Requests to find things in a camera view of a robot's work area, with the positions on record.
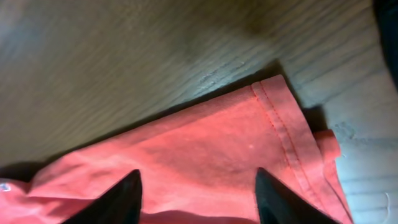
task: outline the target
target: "brown wooden tabletop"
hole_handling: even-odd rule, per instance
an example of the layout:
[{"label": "brown wooden tabletop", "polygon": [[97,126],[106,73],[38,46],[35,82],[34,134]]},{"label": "brown wooden tabletop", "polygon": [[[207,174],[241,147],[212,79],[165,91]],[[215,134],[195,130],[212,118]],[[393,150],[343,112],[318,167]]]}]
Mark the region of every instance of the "brown wooden tabletop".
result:
[{"label": "brown wooden tabletop", "polygon": [[0,174],[275,59],[335,131],[356,223],[397,223],[398,95],[370,0],[0,0]]}]

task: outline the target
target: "red cloth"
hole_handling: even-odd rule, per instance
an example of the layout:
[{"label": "red cloth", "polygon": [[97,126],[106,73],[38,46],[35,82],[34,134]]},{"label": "red cloth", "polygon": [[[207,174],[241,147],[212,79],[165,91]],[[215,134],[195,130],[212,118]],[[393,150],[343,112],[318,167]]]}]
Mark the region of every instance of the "red cloth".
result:
[{"label": "red cloth", "polygon": [[282,76],[69,153],[31,183],[7,180],[0,223],[60,223],[134,169],[141,223],[258,223],[263,167],[314,207],[352,223],[331,131],[314,135]]}]

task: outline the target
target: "pink fabric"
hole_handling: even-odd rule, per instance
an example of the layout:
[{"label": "pink fabric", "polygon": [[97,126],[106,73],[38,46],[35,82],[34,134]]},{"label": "pink fabric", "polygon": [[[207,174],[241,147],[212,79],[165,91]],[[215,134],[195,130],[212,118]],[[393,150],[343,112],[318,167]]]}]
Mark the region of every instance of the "pink fabric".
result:
[{"label": "pink fabric", "polygon": [[134,169],[142,177],[141,223],[258,223],[258,167],[314,207],[352,223],[331,131],[311,133],[276,76],[115,138],[69,153],[31,183],[5,181],[0,223],[60,223]]}]

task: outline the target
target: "wooden table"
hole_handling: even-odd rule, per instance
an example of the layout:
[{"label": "wooden table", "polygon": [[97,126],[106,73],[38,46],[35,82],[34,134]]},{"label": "wooden table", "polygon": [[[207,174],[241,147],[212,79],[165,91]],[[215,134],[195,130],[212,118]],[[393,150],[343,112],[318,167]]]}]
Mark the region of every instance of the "wooden table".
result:
[{"label": "wooden table", "polygon": [[355,221],[396,223],[398,96],[370,0],[0,0],[1,175],[29,176],[276,58],[338,137]]}]

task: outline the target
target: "red fabric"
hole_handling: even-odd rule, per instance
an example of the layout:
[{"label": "red fabric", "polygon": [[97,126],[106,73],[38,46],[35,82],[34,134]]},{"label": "red fabric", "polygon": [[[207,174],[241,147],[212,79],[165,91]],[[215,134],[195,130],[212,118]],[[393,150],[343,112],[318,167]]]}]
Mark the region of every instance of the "red fabric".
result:
[{"label": "red fabric", "polygon": [[258,223],[258,167],[352,223],[331,132],[314,135],[282,76],[72,152],[31,183],[6,181],[0,223],[60,223],[126,174],[141,172],[141,223]]}]

